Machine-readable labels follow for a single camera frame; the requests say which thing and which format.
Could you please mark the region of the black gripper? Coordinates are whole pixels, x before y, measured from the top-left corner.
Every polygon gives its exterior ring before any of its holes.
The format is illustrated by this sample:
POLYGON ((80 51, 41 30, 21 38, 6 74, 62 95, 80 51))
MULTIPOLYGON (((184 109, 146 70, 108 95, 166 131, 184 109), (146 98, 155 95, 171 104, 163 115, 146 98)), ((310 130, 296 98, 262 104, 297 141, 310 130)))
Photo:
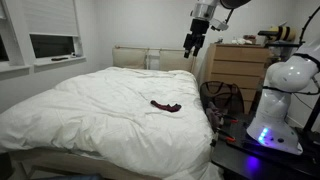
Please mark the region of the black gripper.
POLYGON ((193 56, 197 57, 199 50, 203 47, 205 34, 209 28, 209 22, 193 19, 190 27, 191 33, 186 36, 184 42, 184 58, 189 58, 190 51, 194 47, 193 56))

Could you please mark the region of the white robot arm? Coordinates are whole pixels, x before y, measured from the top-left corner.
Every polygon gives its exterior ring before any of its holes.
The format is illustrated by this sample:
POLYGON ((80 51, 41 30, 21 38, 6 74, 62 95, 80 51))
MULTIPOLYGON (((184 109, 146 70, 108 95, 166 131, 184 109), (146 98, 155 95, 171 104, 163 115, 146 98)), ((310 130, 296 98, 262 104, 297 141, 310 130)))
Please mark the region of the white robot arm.
MULTIPOLYGON (((203 47, 208 29, 226 30, 228 25, 214 18, 215 9, 222 6, 233 10, 250 0, 198 0, 190 15, 190 33, 183 45, 184 56, 197 56, 203 47)), ((303 153, 297 133, 285 122, 293 93, 302 94, 304 88, 320 72, 320 39, 304 44, 285 62, 267 69, 262 96, 247 134, 260 145, 283 152, 303 153)))

